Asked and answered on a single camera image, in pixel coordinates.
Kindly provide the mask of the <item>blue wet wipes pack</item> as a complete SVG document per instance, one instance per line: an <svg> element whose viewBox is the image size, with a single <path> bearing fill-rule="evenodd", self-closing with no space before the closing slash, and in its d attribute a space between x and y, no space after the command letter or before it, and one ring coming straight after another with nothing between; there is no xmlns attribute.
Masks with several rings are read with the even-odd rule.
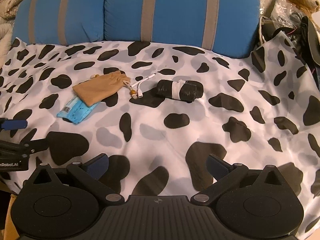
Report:
<svg viewBox="0 0 320 240"><path fill-rule="evenodd" d="M78 96L74 96L66 105L57 113L56 117L66 119L74 124L82 122L99 103L87 106Z"/></svg>

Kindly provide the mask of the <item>tan drawstring pouch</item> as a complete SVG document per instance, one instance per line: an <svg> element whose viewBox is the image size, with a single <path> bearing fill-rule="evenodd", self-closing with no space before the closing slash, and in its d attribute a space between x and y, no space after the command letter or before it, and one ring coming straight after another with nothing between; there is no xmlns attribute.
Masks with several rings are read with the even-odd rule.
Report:
<svg viewBox="0 0 320 240"><path fill-rule="evenodd" d="M120 90L131 79L117 70L109 74L99 75L73 86L73 91L88 107L108 98Z"/></svg>

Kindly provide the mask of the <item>black roll with white tape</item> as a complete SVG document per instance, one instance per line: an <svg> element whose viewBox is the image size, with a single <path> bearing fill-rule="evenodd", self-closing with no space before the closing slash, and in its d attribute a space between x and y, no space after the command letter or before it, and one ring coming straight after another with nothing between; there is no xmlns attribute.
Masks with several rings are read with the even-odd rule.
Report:
<svg viewBox="0 0 320 240"><path fill-rule="evenodd" d="M187 103L201 98L203 93L203 84L192 80L160 80L156 86L157 96Z"/></svg>

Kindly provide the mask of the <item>cow print blanket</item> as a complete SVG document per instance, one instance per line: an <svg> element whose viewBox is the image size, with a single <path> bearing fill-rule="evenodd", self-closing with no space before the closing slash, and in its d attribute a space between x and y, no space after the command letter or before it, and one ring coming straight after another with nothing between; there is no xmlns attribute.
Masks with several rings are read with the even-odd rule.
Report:
<svg viewBox="0 0 320 240"><path fill-rule="evenodd" d="M57 118L73 86L121 71L130 79L79 124ZM187 103L157 96L160 80L192 80L204 93ZM303 208L297 236L319 228L319 90L284 33L246 59L196 47L142 42L31 45L15 39L1 67L1 116L26 120L1 139L47 139L29 169L1 173L18 193L40 163L65 167L101 153L101 182L121 193L191 196L213 183L208 155L252 169L279 168Z"/></svg>

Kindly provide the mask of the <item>left blue striped cushion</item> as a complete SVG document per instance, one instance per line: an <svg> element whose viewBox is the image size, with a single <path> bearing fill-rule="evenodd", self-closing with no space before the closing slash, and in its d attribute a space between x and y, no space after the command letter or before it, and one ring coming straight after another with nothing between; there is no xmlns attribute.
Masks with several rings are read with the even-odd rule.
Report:
<svg viewBox="0 0 320 240"><path fill-rule="evenodd" d="M102 41L105 0L23 0L12 38L27 44Z"/></svg>

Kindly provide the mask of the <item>blue striped cushion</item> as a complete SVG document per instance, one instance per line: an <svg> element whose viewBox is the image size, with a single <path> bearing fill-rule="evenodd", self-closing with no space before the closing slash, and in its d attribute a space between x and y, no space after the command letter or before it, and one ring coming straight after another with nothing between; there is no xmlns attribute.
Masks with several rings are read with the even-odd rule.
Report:
<svg viewBox="0 0 320 240"><path fill-rule="evenodd" d="M260 0L105 0L104 38L196 46L241 59L258 33Z"/></svg>
<svg viewBox="0 0 320 240"><path fill-rule="evenodd" d="M102 41L105 0L23 0L12 38L27 44Z"/></svg>

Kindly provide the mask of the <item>beige quilted blanket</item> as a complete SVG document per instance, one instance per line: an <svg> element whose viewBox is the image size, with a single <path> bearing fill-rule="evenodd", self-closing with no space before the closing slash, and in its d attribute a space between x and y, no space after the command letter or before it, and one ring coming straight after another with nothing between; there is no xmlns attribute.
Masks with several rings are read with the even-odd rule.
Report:
<svg viewBox="0 0 320 240"><path fill-rule="evenodd" d="M11 46L14 20L23 0L1 0L1 67Z"/></svg>

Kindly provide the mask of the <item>right blue striped cushion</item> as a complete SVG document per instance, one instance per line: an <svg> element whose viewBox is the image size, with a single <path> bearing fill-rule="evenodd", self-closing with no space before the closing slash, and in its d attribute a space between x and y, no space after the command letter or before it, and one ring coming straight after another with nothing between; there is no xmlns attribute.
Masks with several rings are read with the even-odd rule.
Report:
<svg viewBox="0 0 320 240"><path fill-rule="evenodd" d="M196 46L241 59L258 33L260 0L105 0L104 38Z"/></svg>

